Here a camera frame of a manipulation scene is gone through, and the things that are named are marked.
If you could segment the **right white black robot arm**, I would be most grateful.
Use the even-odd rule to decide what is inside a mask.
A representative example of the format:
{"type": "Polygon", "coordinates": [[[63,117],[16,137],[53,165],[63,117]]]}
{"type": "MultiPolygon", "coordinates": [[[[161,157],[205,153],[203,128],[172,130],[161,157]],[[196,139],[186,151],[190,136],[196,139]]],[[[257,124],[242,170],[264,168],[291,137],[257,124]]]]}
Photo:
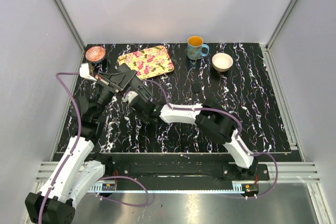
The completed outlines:
{"type": "Polygon", "coordinates": [[[193,124],[216,144],[224,146],[233,157],[239,175],[250,180],[257,175],[258,161],[243,142],[242,125],[232,114],[222,110],[216,103],[207,100],[194,105],[171,104],[164,94],[165,104],[155,104],[146,86],[129,91],[122,101],[128,103],[144,122],[193,124]]]}

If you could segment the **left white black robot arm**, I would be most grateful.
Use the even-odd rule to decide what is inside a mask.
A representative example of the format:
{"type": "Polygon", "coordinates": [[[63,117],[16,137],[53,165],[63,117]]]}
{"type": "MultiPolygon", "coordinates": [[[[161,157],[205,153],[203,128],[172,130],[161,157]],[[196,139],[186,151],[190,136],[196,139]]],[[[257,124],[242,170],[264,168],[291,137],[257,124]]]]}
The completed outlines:
{"type": "Polygon", "coordinates": [[[102,132],[99,117],[116,94],[124,94],[128,88],[138,90],[142,85],[137,72],[124,63],[115,73],[97,73],[91,64],[84,63],[79,75],[98,83],[100,93],[94,100],[70,96],[78,125],[52,175],[39,192],[29,193],[25,199],[32,223],[72,223],[75,209],[88,190],[99,179],[112,177],[112,157],[100,153],[89,157],[102,132]]]}

